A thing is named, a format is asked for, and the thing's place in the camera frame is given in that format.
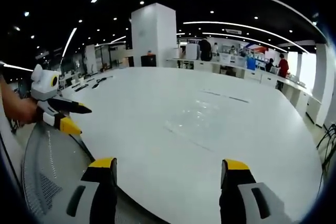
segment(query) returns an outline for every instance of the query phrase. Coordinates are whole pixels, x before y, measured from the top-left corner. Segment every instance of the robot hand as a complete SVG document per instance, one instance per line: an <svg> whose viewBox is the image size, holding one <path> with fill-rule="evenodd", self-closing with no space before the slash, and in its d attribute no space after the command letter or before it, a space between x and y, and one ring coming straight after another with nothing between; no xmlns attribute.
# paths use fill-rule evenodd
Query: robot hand
<svg viewBox="0 0 336 224"><path fill-rule="evenodd" d="M41 65L36 65L31 75L31 96L38 101L39 118L64 133L79 135L82 132L80 128L61 111L80 114L92 111L81 103L64 99L57 94L59 72L44 70Z"/></svg>

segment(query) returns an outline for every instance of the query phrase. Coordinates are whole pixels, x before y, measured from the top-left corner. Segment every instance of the yellow component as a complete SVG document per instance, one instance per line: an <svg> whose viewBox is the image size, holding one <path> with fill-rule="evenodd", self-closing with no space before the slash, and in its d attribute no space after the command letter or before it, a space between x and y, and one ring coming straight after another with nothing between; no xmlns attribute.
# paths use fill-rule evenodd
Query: yellow component
<svg viewBox="0 0 336 224"><path fill-rule="evenodd" d="M57 76L53 76L52 79L51 79L50 86L52 86L52 87L55 86L55 85L52 84L52 83L54 82L54 79L55 79L55 78L57 78Z"/></svg>
<svg viewBox="0 0 336 224"><path fill-rule="evenodd" d="M249 170L248 166L245 165L243 162L225 159L227 162L228 170Z"/></svg>
<svg viewBox="0 0 336 224"><path fill-rule="evenodd" d="M73 120L67 117L62 118L60 120L59 130L67 134L80 135L81 133L80 128L77 125L75 125Z"/></svg>
<svg viewBox="0 0 336 224"><path fill-rule="evenodd" d="M114 160L114 157L98 159L94 161L93 163L91 163L89 167L110 168L113 160Z"/></svg>

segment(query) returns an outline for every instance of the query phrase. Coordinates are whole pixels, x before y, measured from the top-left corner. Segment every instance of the white cabinet door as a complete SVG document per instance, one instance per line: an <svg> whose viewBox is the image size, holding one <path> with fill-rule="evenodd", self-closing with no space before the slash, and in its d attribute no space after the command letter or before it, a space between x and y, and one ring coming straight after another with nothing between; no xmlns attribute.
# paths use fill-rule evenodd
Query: white cabinet door
<svg viewBox="0 0 336 224"><path fill-rule="evenodd" d="M263 74L261 76L261 84L275 88L277 84L276 76L272 76L270 74Z"/></svg>

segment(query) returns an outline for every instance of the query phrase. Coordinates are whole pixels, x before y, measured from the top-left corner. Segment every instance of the window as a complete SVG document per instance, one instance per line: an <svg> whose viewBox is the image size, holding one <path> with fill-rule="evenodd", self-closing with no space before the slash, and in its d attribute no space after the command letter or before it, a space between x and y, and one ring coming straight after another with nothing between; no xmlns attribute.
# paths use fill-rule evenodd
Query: window
<svg viewBox="0 0 336 224"><path fill-rule="evenodd" d="M302 54L300 81L306 84L306 88L314 88L316 75L316 54Z"/></svg>

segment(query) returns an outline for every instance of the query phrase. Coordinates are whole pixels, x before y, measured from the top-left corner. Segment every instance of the person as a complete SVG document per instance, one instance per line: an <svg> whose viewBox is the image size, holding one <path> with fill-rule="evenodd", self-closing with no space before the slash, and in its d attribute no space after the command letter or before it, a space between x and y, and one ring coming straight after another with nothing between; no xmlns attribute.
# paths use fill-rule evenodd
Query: person
<svg viewBox="0 0 336 224"><path fill-rule="evenodd" d="M202 39L199 43L200 51L201 51L201 60L211 61L212 56L211 52L211 44L207 41L206 38Z"/></svg>
<svg viewBox="0 0 336 224"><path fill-rule="evenodd" d="M280 68L279 76L281 76L283 78L286 78L287 72L288 72L288 69L289 69L288 61L285 59L283 54L280 54L280 59L281 60L280 60L279 65L278 65L278 68Z"/></svg>
<svg viewBox="0 0 336 224"><path fill-rule="evenodd" d="M266 72L271 72L271 68L274 67L273 62L274 62L274 60L272 58L270 58L269 62L265 65Z"/></svg>
<svg viewBox="0 0 336 224"><path fill-rule="evenodd" d="M238 54L235 46L233 46L233 45L231 46L230 54L231 55L237 55Z"/></svg>
<svg viewBox="0 0 336 224"><path fill-rule="evenodd" d="M279 65L277 66L278 68L280 68L279 76L283 77L283 78L286 78L287 72L288 72L288 69L289 69L288 61L285 59L283 54L280 54L280 59L281 60L279 62ZM278 81L278 90L282 91L283 87L284 87L283 82Z"/></svg>
<svg viewBox="0 0 336 224"><path fill-rule="evenodd" d="M219 55L218 44L217 44L217 42L215 42L214 45L212 46L212 57L218 56L218 55Z"/></svg>
<svg viewBox="0 0 336 224"><path fill-rule="evenodd" d="M6 116L24 124L35 122L37 109L36 102L31 98L21 99L14 93L2 76L0 77L0 85Z"/></svg>

